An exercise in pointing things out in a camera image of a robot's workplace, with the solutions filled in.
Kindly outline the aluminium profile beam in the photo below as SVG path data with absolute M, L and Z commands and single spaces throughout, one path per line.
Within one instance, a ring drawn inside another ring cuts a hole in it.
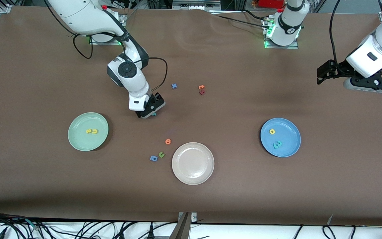
M 183 212 L 169 239 L 189 239 L 192 213 Z

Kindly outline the beige plate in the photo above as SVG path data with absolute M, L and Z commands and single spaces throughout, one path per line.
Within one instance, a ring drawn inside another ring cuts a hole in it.
M 206 182 L 214 171 L 214 156 L 211 150 L 198 142 L 188 142 L 175 151 L 172 170 L 176 178 L 189 186 Z

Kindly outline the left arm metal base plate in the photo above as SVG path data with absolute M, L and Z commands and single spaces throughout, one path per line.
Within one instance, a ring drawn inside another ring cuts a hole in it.
M 275 24 L 275 19 L 271 18 L 273 15 L 269 15 L 268 18 L 263 18 L 261 20 L 262 26 L 267 26 L 263 30 L 263 35 L 264 35 L 264 47 L 265 48 L 276 48 L 276 49 L 298 49 L 298 42 L 297 42 L 297 37 L 299 36 L 298 33 L 294 37 L 293 42 L 287 46 L 282 46 L 274 43 L 274 41 L 269 38 L 270 35 L 274 32 L 276 29 L 276 24 Z

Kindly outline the small metal mounting plate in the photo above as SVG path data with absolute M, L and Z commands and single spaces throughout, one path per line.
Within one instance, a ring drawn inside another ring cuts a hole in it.
M 180 220 L 180 218 L 182 217 L 182 215 L 184 214 L 185 212 L 179 212 L 178 213 L 178 220 Z M 191 222 L 196 222 L 197 221 L 197 212 L 189 212 L 189 214 L 191 215 Z

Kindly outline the green plate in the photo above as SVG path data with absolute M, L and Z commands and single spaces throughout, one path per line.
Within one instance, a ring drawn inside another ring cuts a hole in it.
M 97 134 L 87 134 L 86 129 L 98 129 Z M 100 147 L 109 133 L 108 121 L 95 112 L 77 116 L 68 128 L 68 141 L 78 151 L 93 151 Z

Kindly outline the red box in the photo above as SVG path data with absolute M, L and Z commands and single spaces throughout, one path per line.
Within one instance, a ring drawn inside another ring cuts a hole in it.
M 257 0 L 257 6 L 267 9 L 281 9 L 286 0 Z

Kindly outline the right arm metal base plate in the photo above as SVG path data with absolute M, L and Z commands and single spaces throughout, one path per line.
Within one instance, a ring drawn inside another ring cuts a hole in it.
M 118 12 L 111 13 L 124 27 L 126 26 L 126 21 L 128 18 L 128 14 L 120 14 Z M 121 42 L 118 42 L 114 38 L 104 35 L 104 34 L 96 34 L 91 36 L 89 39 L 90 45 L 121 45 Z

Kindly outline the brown table cover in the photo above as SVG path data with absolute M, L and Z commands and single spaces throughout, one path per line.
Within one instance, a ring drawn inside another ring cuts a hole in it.
M 121 46 L 91 59 L 45 7 L 0 17 L 0 213 L 27 217 L 204 223 L 382 225 L 382 94 L 316 83 L 331 58 L 329 14 L 309 14 L 299 48 L 264 48 L 255 26 L 202 10 L 136 10 L 127 28 L 153 57 L 143 72 L 166 105 L 139 119 L 128 92 L 106 74 Z M 205 95 L 199 86 L 205 85 Z M 106 118 L 106 141 L 78 151 L 68 128 L 79 115 Z M 284 118 L 301 145 L 286 158 L 260 141 Z M 181 145 L 198 142 L 214 171 L 189 186 L 173 173 Z M 163 158 L 152 162 L 150 156 Z

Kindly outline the grey metal frame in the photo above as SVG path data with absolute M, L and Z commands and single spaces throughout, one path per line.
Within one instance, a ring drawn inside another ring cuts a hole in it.
M 221 11 L 221 0 L 172 0 L 174 10 Z

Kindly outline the blue plate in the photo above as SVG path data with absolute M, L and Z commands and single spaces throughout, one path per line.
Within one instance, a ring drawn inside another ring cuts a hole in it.
M 270 129 L 275 129 L 275 134 L 270 134 Z M 272 118 L 266 121 L 260 130 L 262 146 L 271 155 L 286 158 L 297 153 L 301 145 L 301 134 L 291 121 L 284 118 Z M 273 143 L 282 142 L 278 149 L 273 148 Z

